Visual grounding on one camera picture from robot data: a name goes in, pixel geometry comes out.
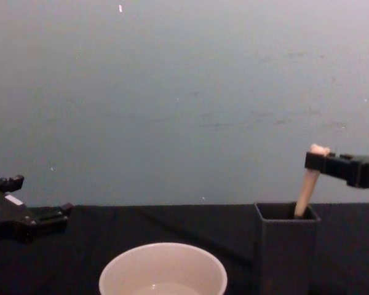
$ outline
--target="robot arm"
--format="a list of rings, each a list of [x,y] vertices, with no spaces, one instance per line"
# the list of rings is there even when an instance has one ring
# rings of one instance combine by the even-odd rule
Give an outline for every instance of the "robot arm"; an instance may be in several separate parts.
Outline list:
[[[22,175],[9,179],[0,178],[0,240],[29,242],[40,235],[64,230],[72,204],[37,213],[10,194],[21,189],[23,181]]]
[[[306,153],[305,168],[346,181],[358,189],[369,189],[369,155],[318,155]]]

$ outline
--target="table surface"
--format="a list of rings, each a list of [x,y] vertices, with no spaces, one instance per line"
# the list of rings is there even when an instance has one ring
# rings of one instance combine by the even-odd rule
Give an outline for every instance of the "table surface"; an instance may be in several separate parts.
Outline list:
[[[369,295],[369,203],[313,208],[322,222],[310,294]],[[154,242],[211,252],[227,270],[226,294],[251,294],[253,218],[253,205],[75,206],[63,233],[0,241],[0,295],[99,294],[110,260]]]

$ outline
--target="white bowl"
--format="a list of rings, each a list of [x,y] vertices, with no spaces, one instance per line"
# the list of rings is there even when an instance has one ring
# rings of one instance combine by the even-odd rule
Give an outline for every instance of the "white bowl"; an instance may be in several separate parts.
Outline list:
[[[227,273],[209,252],[180,243],[140,246],[114,258],[100,276],[101,295],[223,295]]]

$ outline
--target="bowl rim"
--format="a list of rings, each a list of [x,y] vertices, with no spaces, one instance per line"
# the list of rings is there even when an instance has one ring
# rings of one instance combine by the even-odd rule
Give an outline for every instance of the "bowl rim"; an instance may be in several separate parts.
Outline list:
[[[106,277],[106,274],[108,273],[108,270],[109,268],[117,261],[119,260],[120,258],[124,257],[124,256],[127,256],[127,255],[130,255],[131,253],[133,252],[136,252],[140,249],[143,249],[143,248],[152,248],[152,247],[157,247],[157,246],[175,246],[175,247],[180,247],[180,248],[190,248],[190,249],[193,249],[197,252],[200,252],[206,256],[208,256],[216,265],[217,267],[219,268],[220,272],[221,272],[221,275],[222,275],[222,282],[221,282],[221,286],[220,286],[220,289],[219,289],[219,292],[218,294],[216,295],[223,295],[224,292],[226,291],[226,288],[227,288],[227,284],[228,284],[228,276],[227,276],[227,271],[226,269],[224,268],[224,265],[221,263],[221,261],[219,259],[217,259],[216,256],[214,256],[213,254],[209,253],[208,251],[202,249],[202,248],[199,248],[199,247],[196,247],[196,246],[192,246],[192,245],[189,245],[189,244],[184,244],[184,243],[172,243],[172,242],[161,242],[161,243],[151,243],[151,244],[145,244],[145,245],[141,245],[141,246],[137,246],[137,247],[134,247],[134,248],[131,248],[119,255],[117,255],[114,259],[112,259],[103,269],[101,275],[100,275],[100,279],[98,281],[98,288],[100,290],[100,294],[101,295],[106,295],[106,292],[105,292],[105,289],[104,289],[104,286],[103,286],[103,280],[104,278]]]

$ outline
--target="black square container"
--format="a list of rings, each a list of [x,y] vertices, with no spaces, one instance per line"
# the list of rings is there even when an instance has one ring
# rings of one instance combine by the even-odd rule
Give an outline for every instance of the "black square container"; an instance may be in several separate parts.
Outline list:
[[[253,293],[308,295],[320,218],[308,206],[294,219],[295,203],[255,203]]]

